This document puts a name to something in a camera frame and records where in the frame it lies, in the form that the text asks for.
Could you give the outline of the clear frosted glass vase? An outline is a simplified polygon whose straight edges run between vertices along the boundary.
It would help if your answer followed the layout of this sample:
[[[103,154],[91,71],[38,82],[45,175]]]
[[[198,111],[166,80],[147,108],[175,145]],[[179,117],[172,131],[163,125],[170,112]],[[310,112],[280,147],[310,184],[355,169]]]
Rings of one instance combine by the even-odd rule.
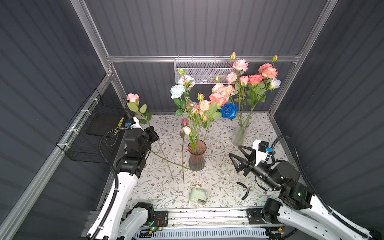
[[[244,143],[247,132],[248,132],[249,125],[250,125],[249,123],[247,123],[247,124],[238,123],[238,127],[236,128],[236,130],[233,134],[232,140],[231,140],[231,142],[234,146],[237,147],[237,146],[242,145]]]

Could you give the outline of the small pink rose stem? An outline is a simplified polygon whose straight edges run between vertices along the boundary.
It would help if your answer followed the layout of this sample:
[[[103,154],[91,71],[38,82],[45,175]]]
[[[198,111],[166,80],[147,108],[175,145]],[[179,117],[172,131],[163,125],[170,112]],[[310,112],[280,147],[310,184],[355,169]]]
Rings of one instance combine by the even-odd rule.
[[[138,94],[129,93],[127,95],[127,106],[132,112],[136,113],[136,115],[139,116],[139,122],[141,124],[146,124],[148,126],[151,126],[152,125],[151,124],[152,113],[148,112],[147,104],[141,104],[140,103],[139,98],[140,97]],[[169,165],[170,161],[167,159],[160,142],[158,142],[158,145],[159,145],[159,149],[162,153],[162,159],[167,162],[167,166],[169,168],[172,180],[175,180],[174,175],[171,171],[171,167]]]

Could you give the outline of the magenta rosebud stem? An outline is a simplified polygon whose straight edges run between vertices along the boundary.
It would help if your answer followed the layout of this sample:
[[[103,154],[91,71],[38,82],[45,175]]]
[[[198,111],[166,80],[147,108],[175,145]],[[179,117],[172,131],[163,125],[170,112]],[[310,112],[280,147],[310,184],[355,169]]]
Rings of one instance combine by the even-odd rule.
[[[185,161],[184,161],[184,143],[185,143],[185,132],[184,127],[187,127],[189,124],[189,121],[187,119],[182,120],[182,130],[180,131],[180,137],[182,139],[182,177],[183,177],[183,183],[185,183]]]

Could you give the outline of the pink tulip bud stem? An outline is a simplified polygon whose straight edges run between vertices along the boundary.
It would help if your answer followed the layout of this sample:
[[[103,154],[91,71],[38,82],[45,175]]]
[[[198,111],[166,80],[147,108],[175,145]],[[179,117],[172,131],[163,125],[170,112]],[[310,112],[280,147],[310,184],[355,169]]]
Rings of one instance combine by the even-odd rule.
[[[189,136],[190,144],[191,144],[191,146],[193,148],[193,151],[195,151],[196,150],[196,144],[195,144],[195,140],[194,140],[191,128],[188,127],[188,126],[184,126],[183,127],[183,131],[184,131],[185,135]]]

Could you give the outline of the mint white peony spray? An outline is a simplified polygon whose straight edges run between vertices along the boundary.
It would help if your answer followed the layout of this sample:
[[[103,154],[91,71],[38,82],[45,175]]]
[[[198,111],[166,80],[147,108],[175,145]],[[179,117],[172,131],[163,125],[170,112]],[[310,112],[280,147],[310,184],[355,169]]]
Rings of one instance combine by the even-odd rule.
[[[177,106],[175,116],[180,117],[185,114],[187,120],[189,121],[188,127],[190,127],[192,130],[193,123],[191,120],[191,116],[193,101],[190,97],[190,91],[195,85],[195,79],[191,76],[186,75],[185,73],[181,74],[182,77],[179,79],[179,82],[175,86],[171,87],[171,99]]]

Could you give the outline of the dark red glass vase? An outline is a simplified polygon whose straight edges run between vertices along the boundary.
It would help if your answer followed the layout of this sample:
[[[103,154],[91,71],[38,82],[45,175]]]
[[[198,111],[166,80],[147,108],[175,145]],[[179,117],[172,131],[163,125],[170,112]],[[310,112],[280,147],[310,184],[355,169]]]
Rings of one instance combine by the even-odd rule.
[[[205,152],[207,150],[207,145],[202,140],[199,140],[199,143],[195,143],[195,149],[192,145],[188,144],[188,151],[190,153],[189,158],[189,168],[192,171],[198,172],[201,171],[206,166]]]

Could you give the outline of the small pink rose spray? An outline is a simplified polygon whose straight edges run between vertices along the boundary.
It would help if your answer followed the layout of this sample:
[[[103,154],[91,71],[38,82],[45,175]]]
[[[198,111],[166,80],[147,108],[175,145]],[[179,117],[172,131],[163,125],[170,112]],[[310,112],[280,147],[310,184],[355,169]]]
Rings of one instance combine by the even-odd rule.
[[[206,135],[209,131],[209,118],[206,116],[206,112],[210,109],[211,102],[205,100],[205,96],[201,93],[198,93],[197,97],[198,103],[192,103],[192,116],[191,120],[193,123],[192,128],[192,137],[194,138],[195,153],[200,149],[200,132],[202,128],[206,130],[203,141],[206,138]]]

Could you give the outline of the salmon rose stem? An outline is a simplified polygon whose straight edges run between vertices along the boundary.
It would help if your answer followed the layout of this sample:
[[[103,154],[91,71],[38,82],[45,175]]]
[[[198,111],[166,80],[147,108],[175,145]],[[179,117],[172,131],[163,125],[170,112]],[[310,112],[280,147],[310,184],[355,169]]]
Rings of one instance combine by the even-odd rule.
[[[226,98],[219,94],[211,94],[209,96],[209,99],[210,100],[201,100],[199,102],[200,112],[202,112],[201,117],[202,117],[203,127],[206,129],[206,133],[204,134],[204,138],[203,138],[204,142],[206,141],[206,138],[212,123],[222,116],[219,110],[229,100],[229,98]]]

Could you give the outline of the cream rose stem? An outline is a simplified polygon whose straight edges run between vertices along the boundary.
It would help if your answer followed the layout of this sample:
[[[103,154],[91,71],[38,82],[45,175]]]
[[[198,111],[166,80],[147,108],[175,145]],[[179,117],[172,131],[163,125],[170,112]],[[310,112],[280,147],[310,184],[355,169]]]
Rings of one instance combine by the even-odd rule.
[[[218,83],[212,88],[212,94],[219,94],[226,98],[234,96],[235,91],[236,90],[232,85],[224,85],[222,83]]]

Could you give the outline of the cream white flower spray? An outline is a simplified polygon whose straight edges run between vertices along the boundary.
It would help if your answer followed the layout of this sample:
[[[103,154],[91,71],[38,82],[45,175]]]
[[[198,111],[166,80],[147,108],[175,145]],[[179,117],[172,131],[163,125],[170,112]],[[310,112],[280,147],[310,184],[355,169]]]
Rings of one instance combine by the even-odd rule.
[[[240,110],[235,104],[236,89],[231,85],[217,82],[212,88],[209,96],[211,103],[216,103],[222,118],[229,120],[240,120]]]

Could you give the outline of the white blue rose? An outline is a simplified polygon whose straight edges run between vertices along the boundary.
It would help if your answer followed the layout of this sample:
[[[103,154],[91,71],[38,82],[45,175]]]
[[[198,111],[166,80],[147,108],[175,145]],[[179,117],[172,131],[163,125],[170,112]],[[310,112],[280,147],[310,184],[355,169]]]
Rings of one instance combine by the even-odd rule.
[[[275,89],[278,89],[281,85],[281,81],[278,80],[278,79],[272,79],[271,82],[270,82],[270,85],[269,85],[269,89],[271,91],[275,90]]]

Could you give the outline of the orange pink peony spray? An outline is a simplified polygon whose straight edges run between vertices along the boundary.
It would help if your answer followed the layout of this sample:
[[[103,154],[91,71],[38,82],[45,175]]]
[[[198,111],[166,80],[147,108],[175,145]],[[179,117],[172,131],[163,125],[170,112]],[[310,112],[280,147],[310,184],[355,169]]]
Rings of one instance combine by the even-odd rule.
[[[251,120],[251,113],[254,111],[258,103],[266,101],[268,91],[273,91],[280,87],[281,81],[277,79],[278,71],[276,62],[278,56],[272,58],[272,63],[265,63],[259,67],[258,74],[249,76],[246,94],[247,104],[251,107],[250,113],[246,118],[246,124]]]

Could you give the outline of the coral red rose stem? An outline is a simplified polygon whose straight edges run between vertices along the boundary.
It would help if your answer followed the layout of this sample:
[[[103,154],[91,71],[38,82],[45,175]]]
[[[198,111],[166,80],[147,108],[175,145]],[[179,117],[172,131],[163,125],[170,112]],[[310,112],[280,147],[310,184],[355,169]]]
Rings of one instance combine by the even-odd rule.
[[[259,102],[264,103],[266,100],[266,84],[262,75],[248,76],[249,83],[246,87],[242,87],[240,83],[239,88],[239,109],[240,109],[240,123],[247,124],[250,122],[251,113]],[[245,105],[251,107],[250,113],[246,118],[243,118],[242,112]]]

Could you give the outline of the pink peony flower spray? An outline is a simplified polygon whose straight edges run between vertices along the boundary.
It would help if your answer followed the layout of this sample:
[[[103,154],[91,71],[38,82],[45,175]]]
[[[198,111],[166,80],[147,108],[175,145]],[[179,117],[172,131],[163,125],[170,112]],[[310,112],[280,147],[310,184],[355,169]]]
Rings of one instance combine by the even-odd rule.
[[[235,104],[239,107],[240,77],[244,76],[244,73],[249,69],[249,63],[245,59],[238,59],[236,52],[231,54],[230,60],[230,67],[232,70],[227,75],[226,80],[228,85],[231,84],[236,89],[236,95],[234,99]]]

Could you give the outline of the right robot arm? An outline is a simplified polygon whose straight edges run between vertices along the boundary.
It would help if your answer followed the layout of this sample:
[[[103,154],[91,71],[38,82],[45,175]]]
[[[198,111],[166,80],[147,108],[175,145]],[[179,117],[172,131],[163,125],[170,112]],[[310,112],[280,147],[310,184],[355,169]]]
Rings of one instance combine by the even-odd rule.
[[[275,160],[272,148],[239,146],[243,157],[230,153],[235,170],[254,174],[277,197],[269,197],[262,209],[265,222],[291,226],[318,240],[381,240],[375,229],[363,228],[323,204],[318,195],[299,182],[300,172],[285,160]]]

